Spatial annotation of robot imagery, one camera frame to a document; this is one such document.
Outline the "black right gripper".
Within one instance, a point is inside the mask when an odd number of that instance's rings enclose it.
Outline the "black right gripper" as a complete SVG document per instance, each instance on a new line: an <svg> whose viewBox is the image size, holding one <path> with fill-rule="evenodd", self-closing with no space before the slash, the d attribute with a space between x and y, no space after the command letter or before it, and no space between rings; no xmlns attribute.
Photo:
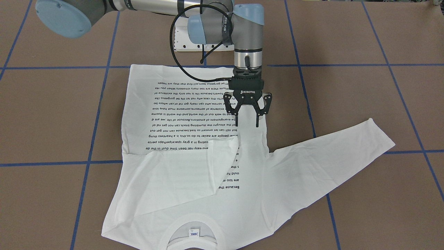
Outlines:
<svg viewBox="0 0 444 250"><path fill-rule="evenodd" d="M271 107L272 94L263 93L264 80L262 79L262 68L242 69L234 68L233 77L228 81L229 92L223 95L226 112L235 118L235 126L238 126L238 115L241 106L253 105L256 112L256 127L259 127L260 117L267 115ZM231 98L235 98L237 104L233 107ZM258 101L263 100L261 108Z"/></svg>

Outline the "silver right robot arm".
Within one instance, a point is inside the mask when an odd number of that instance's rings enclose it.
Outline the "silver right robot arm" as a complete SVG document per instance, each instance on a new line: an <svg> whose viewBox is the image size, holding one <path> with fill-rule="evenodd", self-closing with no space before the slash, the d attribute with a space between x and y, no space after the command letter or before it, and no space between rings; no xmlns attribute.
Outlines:
<svg viewBox="0 0 444 250"><path fill-rule="evenodd" d="M176 65L183 70L173 50L173 32L177 20L187 19L186 32L193 44L213 44L210 50L234 47L232 77L224 93L227 114L238 119L241 106L252 106L256 127L271 107L271 93L263 93L262 49L264 7L261 4L238 4L233 0L38 0L35 11L50 30L65 38L76 39L88 33L105 14L111 11L147 11L173 16L169 38L170 51Z"/></svg>

